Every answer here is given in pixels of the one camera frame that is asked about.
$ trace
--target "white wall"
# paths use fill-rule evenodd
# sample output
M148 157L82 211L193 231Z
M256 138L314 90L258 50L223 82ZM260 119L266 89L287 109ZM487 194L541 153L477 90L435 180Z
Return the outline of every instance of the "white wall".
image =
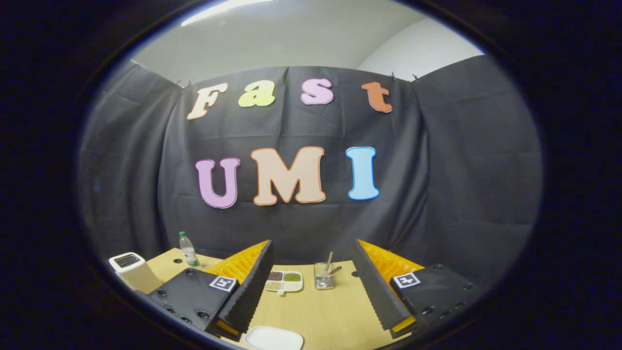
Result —
M386 41L357 68L413 80L483 52L437 21L426 18Z

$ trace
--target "yellow letter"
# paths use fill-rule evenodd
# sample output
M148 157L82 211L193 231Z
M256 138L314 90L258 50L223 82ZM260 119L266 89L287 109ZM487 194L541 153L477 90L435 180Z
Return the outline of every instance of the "yellow letter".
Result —
M228 87L229 85L227 83L222 83L197 91L197 102L195 102L195 106L192 108L190 114L188 114L187 119L197 119L207 114L205 104L207 104L207 107L213 106L218 98L218 92L225 92Z
M260 80L250 83L244 88L246 93L239 97L238 104L241 107L252 107L254 105L263 107L274 102L274 82L270 80Z
M287 168L274 148L259 148L251 152L257 162L258 194L253 202L258 206L271 206L277 198L272 194L272 184L285 203L292 199L296 184L300 190L296 200L300 203L316 203L326 199L320 183L321 147L303 147L296 154L292 167Z

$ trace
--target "white plate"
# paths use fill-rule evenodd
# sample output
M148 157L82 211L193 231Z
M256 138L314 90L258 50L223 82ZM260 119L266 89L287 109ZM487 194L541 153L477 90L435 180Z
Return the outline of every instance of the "white plate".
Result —
M244 341L260 350L300 350L304 342L298 333L267 326L253 327Z

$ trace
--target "metal spoon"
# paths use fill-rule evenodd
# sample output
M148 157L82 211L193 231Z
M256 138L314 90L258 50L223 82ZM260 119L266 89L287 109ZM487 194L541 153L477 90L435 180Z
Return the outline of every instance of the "metal spoon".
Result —
M332 275L333 273L335 273L335 272L337 272L337 271L339 271L339 270L341 270L341 266L337 266L337 267L335 267L335 268L334 268L331 272L329 272L328 274L329 274L329 275Z
M333 252L330 252L330 254L328 254L328 261L326 262L326 269L324 270L324 276L326 276L326 274L328 273L328 269L330 268L330 263L333 260Z

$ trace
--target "wooden table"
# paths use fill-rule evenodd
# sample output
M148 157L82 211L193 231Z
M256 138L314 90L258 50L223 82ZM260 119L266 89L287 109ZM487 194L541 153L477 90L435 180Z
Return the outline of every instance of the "wooden table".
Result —
M183 259L181 250L173 248L147 264L164 283L188 267L185 261L175 263L174 259ZM198 255L198 259L200 270L221 261L204 255ZM360 278L352 276L355 266L351 260L334 265L342 269L336 272L335 288L331 290L315 289L313 265L274 265L273 270L300 272L304 286L284 296L264 290L249 329L270 326L296 332L304 338L302 349L306 350L375 349L408 336L392 339L390 332L382 329ZM243 340L229 342L255 349Z

